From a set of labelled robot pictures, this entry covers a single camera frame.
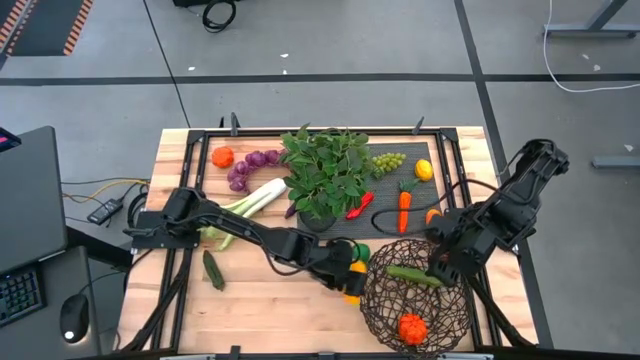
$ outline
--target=wire basket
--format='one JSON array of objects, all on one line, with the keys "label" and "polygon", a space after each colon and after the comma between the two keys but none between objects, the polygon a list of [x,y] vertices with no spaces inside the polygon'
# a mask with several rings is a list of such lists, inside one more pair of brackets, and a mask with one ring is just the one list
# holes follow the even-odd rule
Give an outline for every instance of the wire basket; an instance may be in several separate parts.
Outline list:
[{"label": "wire basket", "polygon": [[[414,359],[433,358],[455,348],[470,324],[471,291],[458,282],[451,287],[429,287],[391,277],[387,266],[427,269],[434,250],[425,240],[403,239],[383,246],[369,261],[360,311],[369,331],[380,343]],[[398,321],[416,314],[429,333],[419,345],[406,345],[398,336]]]}]

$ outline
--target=white cable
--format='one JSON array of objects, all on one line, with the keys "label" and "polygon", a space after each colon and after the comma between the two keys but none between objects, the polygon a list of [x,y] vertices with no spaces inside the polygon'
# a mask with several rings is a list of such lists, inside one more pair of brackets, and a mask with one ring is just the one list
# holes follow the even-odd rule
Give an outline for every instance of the white cable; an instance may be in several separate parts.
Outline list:
[{"label": "white cable", "polygon": [[547,35],[548,35],[547,33],[548,33],[549,25],[551,24],[552,15],[553,15],[553,0],[549,0],[549,20],[547,20],[547,26],[544,27],[544,38],[542,40],[543,41],[542,54],[544,55],[544,63],[547,65],[547,71],[549,72],[549,75],[553,79],[553,82],[555,82],[560,89],[570,93],[588,93],[588,92],[596,92],[596,91],[604,91],[604,90],[624,90],[624,89],[631,89],[634,87],[640,87],[640,84],[633,84],[633,85],[619,86],[619,87],[602,87],[602,88],[595,88],[595,89],[574,90],[574,89],[569,89],[567,87],[564,87],[562,84],[560,84],[560,82],[558,82],[556,77],[553,75],[553,72],[551,71],[551,67],[549,66],[549,60],[547,59]]}]

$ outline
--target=computer mouse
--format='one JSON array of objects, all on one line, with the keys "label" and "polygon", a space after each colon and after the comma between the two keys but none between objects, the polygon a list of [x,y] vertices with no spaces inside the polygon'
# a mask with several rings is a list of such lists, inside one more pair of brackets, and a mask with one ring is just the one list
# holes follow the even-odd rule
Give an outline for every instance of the computer mouse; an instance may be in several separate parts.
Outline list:
[{"label": "computer mouse", "polygon": [[74,344],[89,330],[89,300],[83,294],[69,297],[60,309],[60,334],[64,341]]}]

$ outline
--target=red chili pepper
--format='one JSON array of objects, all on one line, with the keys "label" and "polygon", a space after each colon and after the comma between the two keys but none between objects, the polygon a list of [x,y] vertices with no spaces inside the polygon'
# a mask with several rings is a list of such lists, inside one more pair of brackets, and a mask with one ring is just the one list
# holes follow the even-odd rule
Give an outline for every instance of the red chili pepper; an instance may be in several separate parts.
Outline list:
[{"label": "red chili pepper", "polygon": [[353,220],[353,219],[357,218],[358,216],[360,216],[360,214],[362,214],[364,209],[367,206],[369,206],[369,204],[371,204],[372,201],[373,201],[373,193],[372,192],[365,193],[362,196],[360,207],[357,208],[357,209],[352,209],[351,211],[349,211],[349,213],[347,213],[347,216],[345,218],[347,220]]}]

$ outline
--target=yellow cable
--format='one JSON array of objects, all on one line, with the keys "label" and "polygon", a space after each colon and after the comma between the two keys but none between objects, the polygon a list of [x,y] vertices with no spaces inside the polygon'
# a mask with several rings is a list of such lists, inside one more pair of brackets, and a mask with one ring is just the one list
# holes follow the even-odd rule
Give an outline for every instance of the yellow cable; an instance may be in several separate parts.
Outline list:
[{"label": "yellow cable", "polygon": [[142,180],[120,180],[120,181],[114,181],[112,183],[109,183],[103,187],[101,187],[100,189],[98,189],[98,191],[94,192],[93,194],[87,196],[86,198],[83,198],[82,200],[76,200],[74,199],[73,195],[69,195],[69,194],[65,194],[63,193],[64,197],[68,197],[69,199],[71,199],[74,202],[77,202],[78,204],[82,204],[82,203],[86,203],[89,200],[94,200],[94,198],[98,195],[100,195],[103,191],[107,190],[108,188],[112,187],[112,186],[116,186],[116,185],[120,185],[120,184],[143,184],[143,185],[149,185],[148,182],[146,181],[142,181]]}]

